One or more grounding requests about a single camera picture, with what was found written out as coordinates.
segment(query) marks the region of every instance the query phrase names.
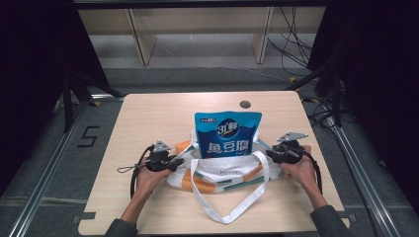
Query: dark sleeve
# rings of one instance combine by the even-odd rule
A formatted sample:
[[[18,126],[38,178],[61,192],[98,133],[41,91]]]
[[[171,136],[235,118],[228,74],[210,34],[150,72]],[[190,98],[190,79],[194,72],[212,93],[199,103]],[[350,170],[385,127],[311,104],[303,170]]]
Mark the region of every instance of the dark sleeve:
[[[106,237],[136,237],[137,234],[136,228],[121,220],[115,219],[112,222],[111,226],[109,227],[108,231],[106,232]]]
[[[322,237],[354,236],[331,205],[322,206],[310,215],[318,233]]]

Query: snack bag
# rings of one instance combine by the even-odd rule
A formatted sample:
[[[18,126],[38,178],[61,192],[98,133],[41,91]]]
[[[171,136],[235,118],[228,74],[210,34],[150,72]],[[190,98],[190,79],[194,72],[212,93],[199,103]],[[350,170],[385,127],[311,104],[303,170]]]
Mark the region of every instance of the snack bag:
[[[262,118],[256,112],[196,113],[195,126],[201,157],[249,155]]]

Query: black curtain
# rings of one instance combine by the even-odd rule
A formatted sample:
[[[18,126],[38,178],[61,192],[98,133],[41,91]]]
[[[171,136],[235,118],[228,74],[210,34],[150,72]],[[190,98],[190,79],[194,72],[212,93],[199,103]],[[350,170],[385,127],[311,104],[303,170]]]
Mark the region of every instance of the black curtain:
[[[331,1],[316,36],[311,70],[326,62],[348,19],[365,11],[345,63],[337,70],[346,84],[352,109],[380,158],[419,214],[419,2]]]
[[[56,0],[55,3],[71,3]],[[0,194],[31,157],[70,71],[108,85],[78,12],[36,1],[0,1]]]

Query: wooden table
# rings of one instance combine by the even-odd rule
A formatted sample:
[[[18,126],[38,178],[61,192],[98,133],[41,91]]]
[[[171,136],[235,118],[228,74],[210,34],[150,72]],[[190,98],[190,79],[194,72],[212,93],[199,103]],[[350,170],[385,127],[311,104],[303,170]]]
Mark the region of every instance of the wooden table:
[[[240,108],[249,101],[250,109]],[[343,211],[330,173],[318,147],[296,92],[219,92],[137,94],[126,96],[85,212],[95,212],[94,219],[80,222],[82,235],[103,235],[111,222],[119,218],[129,203],[131,172],[117,169],[138,161],[143,150],[161,139],[173,147],[190,138],[196,112],[252,111],[263,114],[260,139],[269,145],[287,131],[308,133],[300,144],[310,145],[322,172],[323,192],[329,204]],[[205,195],[221,214],[227,215],[256,186]],[[235,222],[214,222],[199,205],[193,193],[160,182],[137,222],[139,234],[273,233],[313,231],[309,214],[310,201],[294,180],[280,177],[271,181],[267,191]]]

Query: human hand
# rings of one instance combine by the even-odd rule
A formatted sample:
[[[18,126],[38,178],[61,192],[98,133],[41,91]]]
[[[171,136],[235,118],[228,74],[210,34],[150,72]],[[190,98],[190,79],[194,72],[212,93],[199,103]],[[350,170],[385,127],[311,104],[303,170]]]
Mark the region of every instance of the human hand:
[[[306,152],[311,153],[310,146],[301,146]],[[287,173],[286,178],[294,178],[302,188],[307,190],[312,186],[317,186],[313,164],[307,156],[303,155],[296,164],[282,163],[281,168]]]
[[[302,146],[302,148],[306,152],[311,153],[310,146]],[[281,168],[287,172],[286,178],[293,177],[301,184],[302,188],[310,198],[314,209],[327,205],[326,199],[323,197],[319,187],[317,186],[314,166],[310,158],[304,155],[298,163],[282,163]]]
[[[163,170],[159,172],[152,172],[145,167],[141,166],[136,176],[135,194],[151,194],[157,187],[158,183],[165,177],[169,176],[170,170]]]
[[[131,225],[135,225],[142,208],[153,190],[156,188],[158,183],[164,177],[170,175],[170,173],[170,170],[163,170],[160,172],[149,171],[147,167],[145,167],[145,163],[142,163],[141,168],[136,175],[135,193],[121,216],[121,220],[124,220]]]

